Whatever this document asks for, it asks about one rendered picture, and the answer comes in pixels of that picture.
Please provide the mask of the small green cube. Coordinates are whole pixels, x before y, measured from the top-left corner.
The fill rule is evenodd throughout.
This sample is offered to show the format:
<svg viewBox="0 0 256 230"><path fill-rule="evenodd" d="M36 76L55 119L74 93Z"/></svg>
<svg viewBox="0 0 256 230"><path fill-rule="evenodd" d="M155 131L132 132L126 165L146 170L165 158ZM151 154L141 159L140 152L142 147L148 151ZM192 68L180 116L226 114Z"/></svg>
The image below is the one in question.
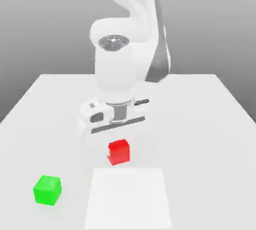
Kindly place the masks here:
<svg viewBox="0 0 256 230"><path fill-rule="evenodd" d="M54 206L62 193L61 179L56 176L42 175L33 187L37 204Z"/></svg>

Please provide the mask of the small red cube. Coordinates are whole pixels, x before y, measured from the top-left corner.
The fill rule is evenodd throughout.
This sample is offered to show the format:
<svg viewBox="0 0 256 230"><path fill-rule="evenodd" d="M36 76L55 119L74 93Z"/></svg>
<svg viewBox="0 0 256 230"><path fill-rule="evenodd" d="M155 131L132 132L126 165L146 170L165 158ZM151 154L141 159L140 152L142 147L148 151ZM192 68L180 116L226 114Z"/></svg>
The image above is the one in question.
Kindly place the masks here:
<svg viewBox="0 0 256 230"><path fill-rule="evenodd" d="M130 145L125 139L110 142L108 149L107 158L113 166L130 161Z"/></svg>

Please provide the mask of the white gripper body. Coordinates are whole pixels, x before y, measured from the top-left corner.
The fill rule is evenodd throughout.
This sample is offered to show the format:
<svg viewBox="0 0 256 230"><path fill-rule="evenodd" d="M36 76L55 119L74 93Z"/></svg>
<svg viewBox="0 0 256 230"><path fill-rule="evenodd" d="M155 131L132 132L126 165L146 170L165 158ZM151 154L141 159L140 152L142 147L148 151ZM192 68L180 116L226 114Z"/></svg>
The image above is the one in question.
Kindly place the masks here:
<svg viewBox="0 0 256 230"><path fill-rule="evenodd" d="M146 117L139 116L119 123L101 123L96 126L85 125L80 120L80 142L85 147L92 147L97 143L110 143L115 140L133 138L147 127Z"/></svg>

